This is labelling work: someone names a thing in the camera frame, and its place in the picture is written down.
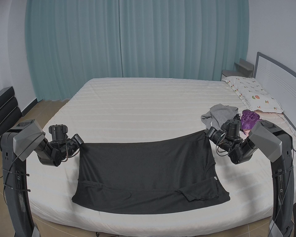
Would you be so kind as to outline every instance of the curtain fold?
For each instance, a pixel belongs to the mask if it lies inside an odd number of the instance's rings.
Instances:
[[[248,34],[248,0],[120,0],[124,77],[219,81]]]
[[[71,98],[92,78],[123,76],[118,0],[28,0],[25,21],[38,100]]]
[[[219,81],[248,34],[248,0],[28,0],[25,20],[38,100],[100,77]]]

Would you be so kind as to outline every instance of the white headboard panel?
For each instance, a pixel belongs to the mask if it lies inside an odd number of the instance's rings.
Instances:
[[[284,115],[296,126],[296,72],[258,52],[254,77],[284,109]]]

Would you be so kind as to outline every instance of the pile of clothes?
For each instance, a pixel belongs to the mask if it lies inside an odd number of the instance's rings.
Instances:
[[[228,119],[240,120],[242,122],[241,130],[248,136],[255,123],[260,120],[260,115],[246,109],[240,116],[238,110],[237,107],[217,104],[211,107],[206,114],[201,116],[201,121],[206,125],[206,129],[210,129],[210,127],[213,126],[217,130],[220,130],[222,124]]]

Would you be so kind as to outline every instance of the gray clothing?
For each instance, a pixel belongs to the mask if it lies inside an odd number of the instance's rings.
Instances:
[[[206,114],[203,114],[200,118],[202,122],[206,125],[206,129],[211,128],[212,126],[219,130],[228,119],[233,119],[238,112],[237,107],[217,104],[210,108],[210,111]]]

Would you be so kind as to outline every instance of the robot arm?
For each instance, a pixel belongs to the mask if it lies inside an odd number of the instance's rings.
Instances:
[[[0,137],[4,189],[16,237],[39,237],[28,198],[26,158],[35,151],[44,165],[59,166],[67,161],[83,144],[78,134],[70,139],[67,132],[65,125],[50,126],[49,142],[36,120],[25,120]]]
[[[257,149],[270,160],[274,208],[268,237],[288,237],[294,226],[291,221],[294,203],[292,137],[277,125],[261,120],[243,141],[239,136],[240,126],[240,121],[231,119],[222,125],[221,130],[214,127],[206,130],[206,137],[227,151],[234,164],[250,160]]]

